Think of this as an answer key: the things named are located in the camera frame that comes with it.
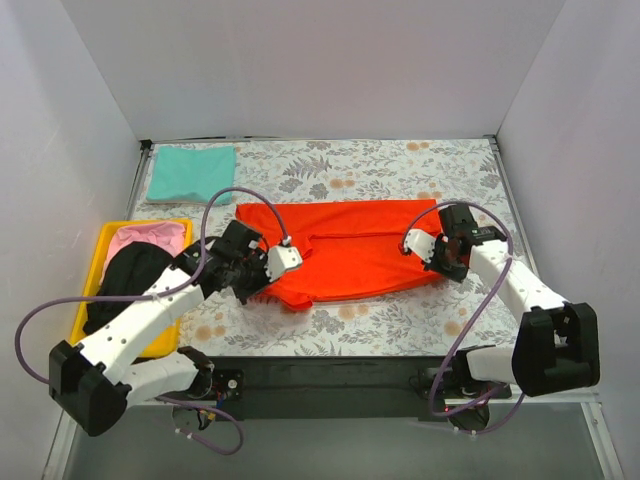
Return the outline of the orange t shirt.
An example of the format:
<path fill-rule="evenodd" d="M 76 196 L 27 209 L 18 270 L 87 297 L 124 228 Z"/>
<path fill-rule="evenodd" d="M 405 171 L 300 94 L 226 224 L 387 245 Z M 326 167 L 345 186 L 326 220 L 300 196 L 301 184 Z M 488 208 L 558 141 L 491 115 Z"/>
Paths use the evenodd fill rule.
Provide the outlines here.
<path fill-rule="evenodd" d="M 258 298 L 292 311 L 430 284 L 440 278 L 421 260 L 401 254 L 407 226 L 433 199 L 278 204 L 303 265 Z"/>

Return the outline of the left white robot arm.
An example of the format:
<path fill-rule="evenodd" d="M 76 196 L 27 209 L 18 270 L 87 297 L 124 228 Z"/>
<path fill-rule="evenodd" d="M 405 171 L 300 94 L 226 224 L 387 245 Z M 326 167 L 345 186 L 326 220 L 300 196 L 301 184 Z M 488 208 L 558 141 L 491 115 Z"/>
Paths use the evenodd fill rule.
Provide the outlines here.
<path fill-rule="evenodd" d="M 165 393 L 200 400 L 214 386 L 214 364 L 193 347 L 138 362 L 161 333 L 212 293 L 231 288 L 241 301 L 268 283 L 268 256 L 260 233 L 232 221 L 210 248 L 193 244 L 136 301 L 77 345 L 66 341 L 49 354 L 49 394 L 90 436 L 113 427 L 125 411 Z"/>

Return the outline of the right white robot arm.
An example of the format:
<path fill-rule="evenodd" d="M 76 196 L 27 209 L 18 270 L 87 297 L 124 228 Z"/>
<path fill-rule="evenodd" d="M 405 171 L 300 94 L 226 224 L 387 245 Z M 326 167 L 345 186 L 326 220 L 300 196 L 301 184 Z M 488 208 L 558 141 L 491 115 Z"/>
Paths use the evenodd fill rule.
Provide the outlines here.
<path fill-rule="evenodd" d="M 466 205 L 439 211 L 442 233 L 409 230 L 405 252 L 427 271 L 462 282 L 475 273 L 518 323 L 511 347 L 473 347 L 454 354 L 452 383 L 475 397 L 489 382 L 513 384 L 529 397 L 596 385 L 600 380 L 597 315 L 547 287 L 513 256 L 505 231 L 481 227 Z"/>

